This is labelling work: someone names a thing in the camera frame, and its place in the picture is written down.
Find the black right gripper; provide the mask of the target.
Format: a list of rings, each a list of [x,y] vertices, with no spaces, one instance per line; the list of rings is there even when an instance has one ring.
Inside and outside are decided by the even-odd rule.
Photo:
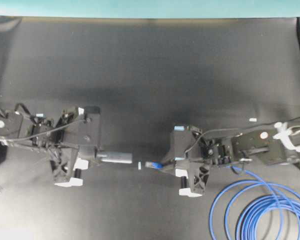
[[[210,174],[210,167],[205,163],[203,147],[199,143],[203,139],[203,133],[196,139],[194,145],[186,150],[186,158],[179,161],[172,159],[171,134],[170,147],[162,159],[162,168],[159,171],[180,179],[180,188],[178,190],[180,196],[201,197],[206,191]]]

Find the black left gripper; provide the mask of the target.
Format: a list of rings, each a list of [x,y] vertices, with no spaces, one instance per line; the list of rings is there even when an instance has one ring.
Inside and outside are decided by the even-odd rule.
[[[65,109],[56,127],[54,146],[51,147],[51,169],[54,185],[81,187],[82,171],[90,163],[100,161],[100,108],[98,106]]]

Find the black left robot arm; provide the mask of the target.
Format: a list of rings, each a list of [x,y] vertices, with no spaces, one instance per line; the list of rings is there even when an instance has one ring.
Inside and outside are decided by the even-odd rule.
[[[101,110],[97,106],[74,106],[62,111],[58,121],[31,114],[22,103],[13,110],[0,109],[0,144],[44,153],[53,183],[81,187],[82,171],[99,163]]]

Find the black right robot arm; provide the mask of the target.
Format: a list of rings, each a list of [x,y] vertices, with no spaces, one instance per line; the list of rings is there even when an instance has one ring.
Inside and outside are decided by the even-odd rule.
[[[181,178],[179,195],[201,197],[212,169],[243,169],[255,160],[265,165],[299,163],[300,117],[242,128],[175,126],[158,169]]]

